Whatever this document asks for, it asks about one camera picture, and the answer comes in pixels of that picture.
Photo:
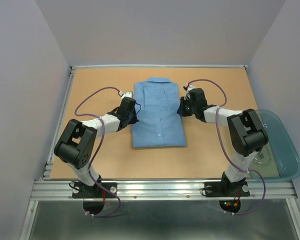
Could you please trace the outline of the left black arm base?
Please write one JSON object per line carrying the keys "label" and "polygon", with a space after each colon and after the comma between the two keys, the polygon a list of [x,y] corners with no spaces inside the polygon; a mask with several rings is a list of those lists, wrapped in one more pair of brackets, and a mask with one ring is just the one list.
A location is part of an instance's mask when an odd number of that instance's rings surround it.
{"label": "left black arm base", "polygon": [[102,183],[103,188],[98,185],[88,186],[81,181],[71,181],[68,185],[72,190],[72,198],[83,200],[82,207],[86,215],[91,217],[102,217],[108,215],[103,213],[106,209],[106,200],[116,199],[117,184],[115,182]]}

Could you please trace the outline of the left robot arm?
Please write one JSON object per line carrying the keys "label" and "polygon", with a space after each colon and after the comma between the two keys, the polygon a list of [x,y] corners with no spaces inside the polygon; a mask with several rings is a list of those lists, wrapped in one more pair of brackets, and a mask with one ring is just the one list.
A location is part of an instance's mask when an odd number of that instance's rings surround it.
{"label": "left robot arm", "polygon": [[92,120],[71,119],[60,135],[54,155],[68,164],[78,181],[69,183],[74,199],[100,198],[105,195],[101,188],[101,176],[94,170],[92,160],[95,140],[105,135],[121,131],[128,125],[138,122],[135,106],[137,101],[131,97],[121,98],[120,105],[113,111]]}

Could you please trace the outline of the translucent teal plastic bin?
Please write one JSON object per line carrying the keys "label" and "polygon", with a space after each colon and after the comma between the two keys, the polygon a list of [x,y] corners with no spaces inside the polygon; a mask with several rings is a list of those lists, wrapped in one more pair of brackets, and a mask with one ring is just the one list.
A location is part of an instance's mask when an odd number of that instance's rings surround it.
{"label": "translucent teal plastic bin", "polygon": [[249,167],[258,171],[266,183],[298,178],[300,157],[282,121],[269,110],[259,109],[256,113],[268,135],[268,143],[261,150],[264,158],[257,153]]}

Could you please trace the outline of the aluminium mounting rail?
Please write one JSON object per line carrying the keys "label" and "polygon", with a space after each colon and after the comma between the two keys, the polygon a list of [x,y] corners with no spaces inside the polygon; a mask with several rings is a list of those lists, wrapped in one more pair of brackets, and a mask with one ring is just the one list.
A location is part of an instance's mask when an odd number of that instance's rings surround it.
{"label": "aluminium mounting rail", "polygon": [[[184,179],[105,179],[105,184],[115,183],[116,192],[122,202],[147,200],[205,200],[201,190],[217,182],[214,178]],[[21,240],[30,238],[37,207],[40,201],[72,201],[70,180],[47,179],[33,183],[30,202],[20,234]],[[266,199],[296,199],[297,193],[292,181],[268,182],[248,179],[249,199],[258,200],[265,192]]]}

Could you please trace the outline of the blue long sleeve shirt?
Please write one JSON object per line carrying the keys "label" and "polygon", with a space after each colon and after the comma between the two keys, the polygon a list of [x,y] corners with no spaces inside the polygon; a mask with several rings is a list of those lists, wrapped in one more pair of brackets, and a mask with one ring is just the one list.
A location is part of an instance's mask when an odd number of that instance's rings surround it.
{"label": "blue long sleeve shirt", "polygon": [[180,106],[179,86],[165,77],[150,77],[134,84],[141,109],[132,126],[134,148],[185,147],[187,145]]}

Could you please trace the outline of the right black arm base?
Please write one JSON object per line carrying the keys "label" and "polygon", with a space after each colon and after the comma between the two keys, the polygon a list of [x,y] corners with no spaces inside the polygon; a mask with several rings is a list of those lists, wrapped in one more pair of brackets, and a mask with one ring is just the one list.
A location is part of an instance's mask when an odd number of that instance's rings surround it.
{"label": "right black arm base", "polygon": [[236,214],[241,208],[241,198],[249,197],[250,191],[245,181],[233,183],[210,181],[204,183],[201,194],[207,198],[221,198],[219,200],[221,209]]}

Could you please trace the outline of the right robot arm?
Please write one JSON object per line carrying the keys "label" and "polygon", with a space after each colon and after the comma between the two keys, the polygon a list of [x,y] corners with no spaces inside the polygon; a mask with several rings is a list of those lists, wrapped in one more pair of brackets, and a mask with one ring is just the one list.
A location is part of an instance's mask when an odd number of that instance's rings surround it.
{"label": "right robot arm", "polygon": [[228,128],[233,156],[228,157],[229,167],[222,173],[220,181],[207,182],[203,188],[206,197],[234,197],[250,195],[246,175],[258,152],[269,142],[269,137],[254,109],[229,110],[208,104],[201,88],[184,87],[185,96],[180,98],[177,113],[182,117],[195,116],[204,123]]}

